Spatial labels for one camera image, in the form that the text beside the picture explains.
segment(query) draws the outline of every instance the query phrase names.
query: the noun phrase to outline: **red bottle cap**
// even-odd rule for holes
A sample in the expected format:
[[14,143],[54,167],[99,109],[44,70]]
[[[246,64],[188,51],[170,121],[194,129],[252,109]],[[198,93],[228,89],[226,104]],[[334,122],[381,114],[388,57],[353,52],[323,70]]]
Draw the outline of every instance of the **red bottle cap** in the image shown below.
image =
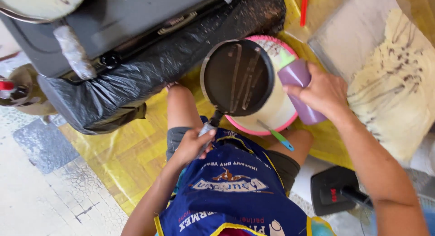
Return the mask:
[[13,82],[10,81],[0,81],[0,90],[12,90],[15,87]]

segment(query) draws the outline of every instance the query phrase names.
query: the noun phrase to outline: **gray stove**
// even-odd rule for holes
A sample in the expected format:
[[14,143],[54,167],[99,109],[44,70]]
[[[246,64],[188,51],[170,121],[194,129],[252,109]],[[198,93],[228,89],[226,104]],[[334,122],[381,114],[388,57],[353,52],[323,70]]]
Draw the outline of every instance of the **gray stove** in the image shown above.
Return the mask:
[[[223,0],[85,0],[66,20],[101,73],[224,3]],[[53,36],[51,24],[30,24],[3,14],[0,17],[41,75],[74,75]]]

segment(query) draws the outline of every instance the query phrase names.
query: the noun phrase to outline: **person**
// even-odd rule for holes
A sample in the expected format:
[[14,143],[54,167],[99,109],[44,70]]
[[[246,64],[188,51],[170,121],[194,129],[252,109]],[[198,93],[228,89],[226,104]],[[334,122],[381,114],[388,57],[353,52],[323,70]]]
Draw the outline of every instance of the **person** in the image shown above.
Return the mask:
[[[307,88],[286,85],[284,90],[337,127],[372,199],[378,234],[428,236],[412,183],[347,106],[346,82],[313,63],[308,69],[312,81]],[[280,143],[266,151],[221,128],[198,138],[203,122],[193,95],[179,84],[168,88],[168,161],[128,218],[122,236],[334,235],[326,222],[307,217],[286,196],[313,144],[311,133],[284,133],[293,152]],[[173,191],[177,194],[167,207]]]

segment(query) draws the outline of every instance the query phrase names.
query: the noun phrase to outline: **plastic container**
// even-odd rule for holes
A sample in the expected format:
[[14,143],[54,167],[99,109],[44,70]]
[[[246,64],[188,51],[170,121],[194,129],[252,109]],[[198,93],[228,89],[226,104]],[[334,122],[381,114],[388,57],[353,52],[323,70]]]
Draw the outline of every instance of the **plastic container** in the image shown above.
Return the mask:
[[[303,59],[297,59],[286,65],[278,72],[278,77],[283,85],[292,84],[306,88],[311,82],[311,74],[307,68],[307,62]],[[313,110],[304,104],[297,97],[288,95],[295,106],[297,114],[301,121],[306,125],[314,125],[325,121],[327,118],[320,112]]]

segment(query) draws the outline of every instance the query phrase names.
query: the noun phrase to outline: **hand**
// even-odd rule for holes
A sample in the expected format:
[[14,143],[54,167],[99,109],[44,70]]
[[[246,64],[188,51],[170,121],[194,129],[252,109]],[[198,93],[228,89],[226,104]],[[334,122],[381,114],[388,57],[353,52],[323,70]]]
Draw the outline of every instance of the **hand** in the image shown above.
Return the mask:
[[312,79],[307,88],[285,85],[284,91],[324,114],[332,121],[343,113],[351,113],[347,105],[348,85],[341,77],[323,72],[315,64],[308,62],[308,70]]
[[[198,157],[198,153],[202,146],[207,142],[211,141],[216,134],[216,130],[211,130],[205,133],[201,137],[198,137],[198,133],[201,128],[188,130],[181,140],[180,145],[175,151],[173,158],[176,158],[183,166],[188,165],[190,162]],[[211,143],[205,149],[205,151],[200,155],[199,159],[205,159],[207,153],[210,151]]]

